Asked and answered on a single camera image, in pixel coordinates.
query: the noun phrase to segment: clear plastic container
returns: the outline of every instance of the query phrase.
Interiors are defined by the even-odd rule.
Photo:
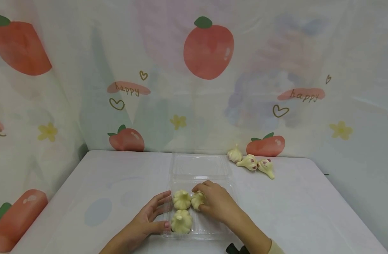
[[[228,166],[226,155],[173,153],[169,188],[172,195],[181,189],[192,195],[191,189],[196,184],[210,180],[224,187],[236,201],[236,189],[231,177],[232,172]],[[165,220],[171,221],[176,209],[173,208],[172,202],[168,205],[169,211],[165,213]],[[195,211],[192,206],[189,208],[189,213],[193,217],[191,232],[188,234],[165,232],[163,236],[196,240],[221,240],[232,233],[225,225]]]

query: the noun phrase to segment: table surface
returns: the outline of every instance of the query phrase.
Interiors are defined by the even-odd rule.
[[[150,198],[167,190],[171,161],[171,153],[90,151],[11,253],[99,253]],[[286,253],[387,254],[314,162],[272,161],[274,180],[233,163],[229,170],[239,205]],[[242,246],[234,236],[151,236],[136,253],[225,253],[231,242]]]

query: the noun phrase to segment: sleeve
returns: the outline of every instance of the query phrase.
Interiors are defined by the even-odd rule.
[[[271,240],[271,248],[269,254],[285,254],[284,251],[277,245],[277,243]]]

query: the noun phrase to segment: hand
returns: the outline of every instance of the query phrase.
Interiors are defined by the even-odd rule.
[[[132,221],[115,235],[100,254],[124,254],[134,251],[151,234],[161,234],[170,230],[170,222],[153,222],[167,207],[159,207],[171,201],[171,191],[154,196]]]
[[[207,204],[199,205],[199,210],[225,225],[245,214],[226,189],[219,184],[205,181],[196,185],[192,191],[201,191],[207,198]]]

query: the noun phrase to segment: garlic bulb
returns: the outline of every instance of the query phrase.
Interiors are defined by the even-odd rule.
[[[236,163],[238,167],[246,167],[250,171],[255,171],[257,169],[257,161],[254,155],[246,155],[246,157]]]
[[[174,207],[178,210],[186,210],[191,206],[191,196],[186,190],[179,190],[173,196]]]
[[[171,219],[171,230],[175,233],[188,234],[193,225],[193,217],[187,210],[178,210]]]
[[[265,173],[270,177],[270,179],[274,179],[273,174],[273,163],[270,159],[264,159],[257,163],[257,169]]]
[[[238,144],[236,144],[236,147],[228,152],[228,158],[234,163],[242,160],[242,153],[239,150]]]
[[[199,211],[199,205],[205,203],[205,195],[198,191],[196,192],[193,197],[191,198],[191,204],[193,205],[193,208]]]

